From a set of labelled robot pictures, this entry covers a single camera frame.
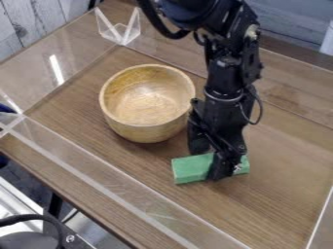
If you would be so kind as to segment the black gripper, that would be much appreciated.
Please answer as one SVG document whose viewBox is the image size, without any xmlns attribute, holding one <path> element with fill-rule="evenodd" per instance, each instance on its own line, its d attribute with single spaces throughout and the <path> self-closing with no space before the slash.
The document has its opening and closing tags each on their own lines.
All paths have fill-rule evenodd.
<svg viewBox="0 0 333 249">
<path fill-rule="evenodd" d="M 241 155 L 247 154 L 243 128 L 251 122 L 255 89 L 239 89 L 220 94 L 204 89 L 204 99 L 191 100 L 192 110 L 187 122 L 187 147 L 191 155 L 215 149 L 208 179 L 231 177 Z"/>
</svg>

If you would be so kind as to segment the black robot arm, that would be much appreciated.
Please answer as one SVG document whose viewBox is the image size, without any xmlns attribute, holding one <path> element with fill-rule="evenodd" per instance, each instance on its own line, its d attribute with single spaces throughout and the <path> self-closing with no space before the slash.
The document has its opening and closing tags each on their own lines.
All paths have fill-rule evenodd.
<svg viewBox="0 0 333 249">
<path fill-rule="evenodd" d="M 247 156 L 243 129 L 259 122 L 261 108 L 253 82 L 261 77 L 260 23 L 245 0 L 136 0 L 158 33 L 171 40 L 192 36 L 204 48 L 208 77 L 201 99 L 191 100 L 187 147 L 211 151 L 207 178 L 233 174 Z"/>
</svg>

